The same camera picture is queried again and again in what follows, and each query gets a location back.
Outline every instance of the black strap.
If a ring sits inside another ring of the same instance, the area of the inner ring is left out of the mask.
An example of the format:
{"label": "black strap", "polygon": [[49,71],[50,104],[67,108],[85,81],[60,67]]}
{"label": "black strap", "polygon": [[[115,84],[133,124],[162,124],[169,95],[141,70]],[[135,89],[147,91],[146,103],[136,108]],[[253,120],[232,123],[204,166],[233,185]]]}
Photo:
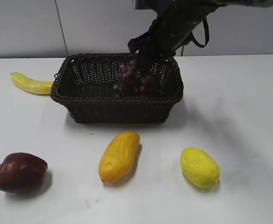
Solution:
{"label": "black strap", "polygon": [[204,27],[204,33],[205,33],[205,44],[200,44],[194,37],[193,33],[191,33],[191,39],[192,39],[192,42],[199,48],[204,48],[206,47],[206,45],[208,44],[209,42],[209,27],[208,27],[208,23],[207,23],[207,19],[205,18],[203,20],[203,27]]}
{"label": "black strap", "polygon": [[199,48],[204,48],[206,47],[206,45],[209,42],[209,27],[208,27],[208,23],[207,23],[207,19],[205,18],[203,20],[203,27],[204,27],[204,34],[205,34],[205,44],[200,44],[194,37],[193,33],[191,33],[188,37],[186,37],[186,39],[184,40],[184,42],[181,44],[182,48],[181,48],[181,54],[180,56],[183,56],[183,51],[184,51],[184,46],[189,44],[191,41]]}

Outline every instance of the basket rim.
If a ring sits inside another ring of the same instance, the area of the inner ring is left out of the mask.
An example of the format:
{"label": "basket rim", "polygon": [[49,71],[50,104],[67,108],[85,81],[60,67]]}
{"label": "basket rim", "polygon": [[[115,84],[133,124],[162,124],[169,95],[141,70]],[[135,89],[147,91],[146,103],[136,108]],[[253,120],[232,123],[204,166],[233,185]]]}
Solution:
{"label": "basket rim", "polygon": [[126,103],[137,103],[138,101],[140,103],[162,103],[162,104],[172,104],[172,103],[177,103],[179,102],[182,97],[183,97],[183,82],[181,79],[181,75],[180,75],[180,70],[178,67],[178,64],[176,62],[176,60],[174,59],[174,57],[169,57],[167,58],[167,60],[169,60],[173,67],[175,68],[175,74],[178,78],[178,83],[177,83],[177,90],[175,95],[171,96],[171,97],[68,97],[68,96],[63,96],[58,94],[58,87],[59,87],[59,83],[61,81],[61,79],[63,78],[63,75],[65,73],[65,69],[68,65],[68,63],[70,61],[72,61],[73,59],[79,58],[79,57],[89,57],[89,58],[105,58],[105,57],[136,57],[137,54],[131,54],[131,53],[98,53],[98,54],[93,54],[93,53],[86,53],[86,54],[75,54],[75,55],[71,55],[68,56],[64,61],[63,64],[61,66],[61,68],[59,69],[58,73],[55,74],[55,81],[52,85],[51,88],[51,94],[50,97],[56,101],[56,102],[65,102],[65,101],[75,101],[75,103],[85,103],[85,102],[94,102],[94,103],[122,103],[123,101],[125,101]]}

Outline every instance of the plastic fruit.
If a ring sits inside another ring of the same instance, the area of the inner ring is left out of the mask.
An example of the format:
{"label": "plastic fruit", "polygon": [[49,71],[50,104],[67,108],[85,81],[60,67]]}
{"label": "plastic fruit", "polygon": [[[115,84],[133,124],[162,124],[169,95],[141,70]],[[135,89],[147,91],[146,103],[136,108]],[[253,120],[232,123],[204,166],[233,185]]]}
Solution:
{"label": "plastic fruit", "polygon": [[19,72],[11,73],[11,78],[17,87],[26,92],[38,95],[49,95],[51,93],[51,87],[53,85],[53,82],[37,81],[28,78],[24,74]]}
{"label": "plastic fruit", "polygon": [[220,169],[217,163],[199,148],[186,148],[181,154],[182,172],[199,188],[217,185]]}
{"label": "plastic fruit", "polygon": [[40,188],[47,171],[47,162],[28,153],[8,155],[0,165],[0,190],[25,192]]}
{"label": "plastic fruit", "polygon": [[114,85],[117,95],[122,91],[132,96],[156,96],[159,90],[159,75],[151,72],[150,67],[137,66],[136,60],[122,63],[118,73],[119,84]]}
{"label": "plastic fruit", "polygon": [[140,136],[135,132],[123,132],[112,140],[99,164],[103,182],[114,183],[131,171],[139,142]]}

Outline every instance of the wicker basket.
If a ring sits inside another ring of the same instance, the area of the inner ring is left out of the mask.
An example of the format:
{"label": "wicker basket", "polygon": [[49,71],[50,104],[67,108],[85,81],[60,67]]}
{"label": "wicker basket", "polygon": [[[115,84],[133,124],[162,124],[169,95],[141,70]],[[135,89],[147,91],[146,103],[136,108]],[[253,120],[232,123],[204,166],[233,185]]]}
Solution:
{"label": "wicker basket", "polygon": [[164,122],[183,97],[180,70],[173,57],[153,61],[150,72],[159,75],[159,97],[115,96],[120,64],[136,54],[79,54],[66,58],[55,75],[51,98],[65,106],[78,123]]}

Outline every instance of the mango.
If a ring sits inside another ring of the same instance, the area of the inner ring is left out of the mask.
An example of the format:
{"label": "mango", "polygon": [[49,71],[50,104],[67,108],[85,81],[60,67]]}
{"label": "mango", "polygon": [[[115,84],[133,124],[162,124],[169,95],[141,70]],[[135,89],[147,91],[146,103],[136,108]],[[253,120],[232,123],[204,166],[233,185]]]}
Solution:
{"label": "mango", "polygon": [[135,132],[123,132],[111,141],[99,164],[102,182],[117,182],[131,171],[139,142]]}

